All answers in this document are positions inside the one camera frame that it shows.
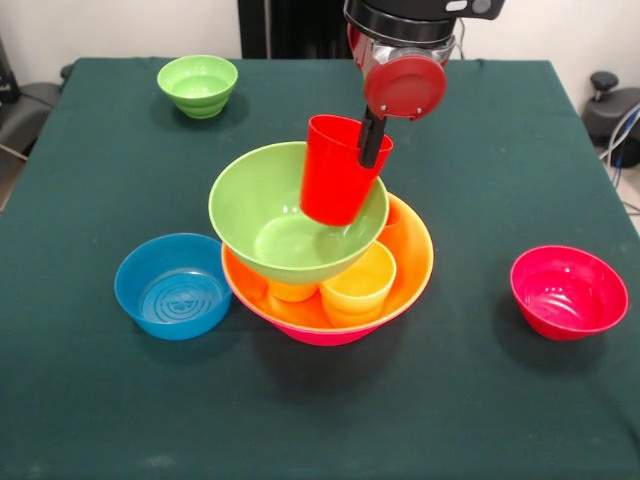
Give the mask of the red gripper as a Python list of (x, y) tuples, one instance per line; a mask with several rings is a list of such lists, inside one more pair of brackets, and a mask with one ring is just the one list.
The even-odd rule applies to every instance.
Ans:
[(358, 136), (359, 164), (374, 168), (386, 117), (417, 120), (445, 95), (447, 44), (393, 46), (347, 27), (354, 62), (363, 76), (367, 104)]

